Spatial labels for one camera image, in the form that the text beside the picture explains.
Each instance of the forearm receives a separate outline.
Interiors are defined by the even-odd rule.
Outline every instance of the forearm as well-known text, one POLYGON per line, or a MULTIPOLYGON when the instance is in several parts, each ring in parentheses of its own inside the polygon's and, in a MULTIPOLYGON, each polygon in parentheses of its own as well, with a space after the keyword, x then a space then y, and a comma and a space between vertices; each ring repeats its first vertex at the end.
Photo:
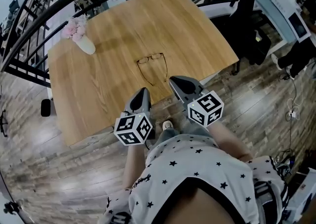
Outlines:
POLYGON ((227 154, 244 162, 253 158, 247 145, 219 121, 212 123, 207 129, 218 147, 227 154))
POLYGON ((144 146, 128 147, 126 165, 123 176, 124 189, 131 188, 145 169, 144 146))

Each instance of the wooden table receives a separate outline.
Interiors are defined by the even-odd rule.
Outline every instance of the wooden table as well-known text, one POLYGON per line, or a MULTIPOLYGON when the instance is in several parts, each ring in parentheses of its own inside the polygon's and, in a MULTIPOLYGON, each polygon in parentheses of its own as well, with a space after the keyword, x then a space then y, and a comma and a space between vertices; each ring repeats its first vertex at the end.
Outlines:
POLYGON ((168 78, 196 79, 238 61, 212 22, 190 0, 128 0, 88 21, 87 36, 96 52, 87 55, 71 40, 48 52, 50 81, 58 121, 67 145, 113 125, 125 102, 147 87, 152 104, 172 94, 163 58, 141 66, 136 61, 163 53, 168 78))

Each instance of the shoe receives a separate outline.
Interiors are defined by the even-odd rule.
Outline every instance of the shoe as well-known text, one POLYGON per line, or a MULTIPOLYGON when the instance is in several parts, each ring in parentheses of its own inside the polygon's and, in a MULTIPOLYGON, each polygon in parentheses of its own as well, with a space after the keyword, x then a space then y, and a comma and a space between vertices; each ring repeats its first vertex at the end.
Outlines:
POLYGON ((288 76, 294 80, 294 77, 291 76, 290 68, 286 67, 286 73, 288 73, 288 76))
POLYGON ((170 120, 166 120, 163 124, 162 124, 162 129, 163 131, 166 130, 167 128, 173 128, 173 124, 170 120))
POLYGON ((278 57, 277 57, 275 54, 272 53, 272 54, 271 54, 271 59, 272 59, 272 61, 275 63, 277 69, 278 69, 279 71, 282 71, 282 69, 281 69, 280 66, 278 65, 278 57))

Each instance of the shirt sleeve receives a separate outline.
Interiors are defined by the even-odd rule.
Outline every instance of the shirt sleeve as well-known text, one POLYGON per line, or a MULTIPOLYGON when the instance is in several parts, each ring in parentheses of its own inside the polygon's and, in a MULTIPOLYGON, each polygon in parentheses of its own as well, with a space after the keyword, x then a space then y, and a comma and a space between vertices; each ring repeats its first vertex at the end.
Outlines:
POLYGON ((107 207, 98 224, 131 224, 131 212, 128 199, 130 189, 111 194, 107 199, 107 207))
POLYGON ((282 179, 275 161, 270 156, 261 156, 247 163, 253 171, 260 223, 279 223, 289 197, 287 184, 282 179))

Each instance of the white sneaker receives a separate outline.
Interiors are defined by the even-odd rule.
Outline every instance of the white sneaker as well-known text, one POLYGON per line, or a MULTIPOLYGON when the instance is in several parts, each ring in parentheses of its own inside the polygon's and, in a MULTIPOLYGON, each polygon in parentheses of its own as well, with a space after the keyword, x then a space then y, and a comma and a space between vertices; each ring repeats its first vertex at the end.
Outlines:
POLYGON ((272 53, 272 54, 271 54, 271 59, 272 59, 272 61, 275 63, 277 69, 278 69, 279 71, 282 71, 282 69, 280 68, 280 66, 279 66, 278 63, 277 63, 278 57, 277 57, 275 54, 272 53))
POLYGON ((166 130, 167 128, 173 128, 173 124, 170 120, 166 120, 163 124, 162 124, 162 130, 166 130))
POLYGON ((286 67, 286 72, 288 73, 288 76, 294 80, 294 77, 291 76, 290 68, 286 67))

